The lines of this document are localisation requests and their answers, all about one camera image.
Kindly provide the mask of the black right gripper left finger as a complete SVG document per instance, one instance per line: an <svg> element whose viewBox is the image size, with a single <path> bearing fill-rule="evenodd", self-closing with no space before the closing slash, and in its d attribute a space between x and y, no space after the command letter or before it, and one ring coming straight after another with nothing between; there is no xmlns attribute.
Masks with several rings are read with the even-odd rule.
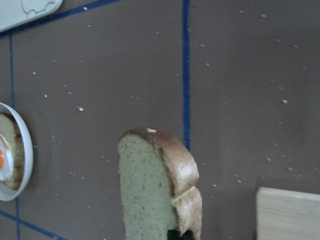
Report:
<svg viewBox="0 0 320 240"><path fill-rule="evenodd" d="M167 231L167 240L180 240L180 234L175 229L170 229Z"/></svg>

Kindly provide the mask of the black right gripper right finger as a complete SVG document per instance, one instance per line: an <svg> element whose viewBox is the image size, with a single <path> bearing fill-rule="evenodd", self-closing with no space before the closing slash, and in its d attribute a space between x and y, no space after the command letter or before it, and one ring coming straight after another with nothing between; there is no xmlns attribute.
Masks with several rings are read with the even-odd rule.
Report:
<svg viewBox="0 0 320 240"><path fill-rule="evenodd" d="M192 230L187 230L182 236L182 240L194 240L194 233Z"/></svg>

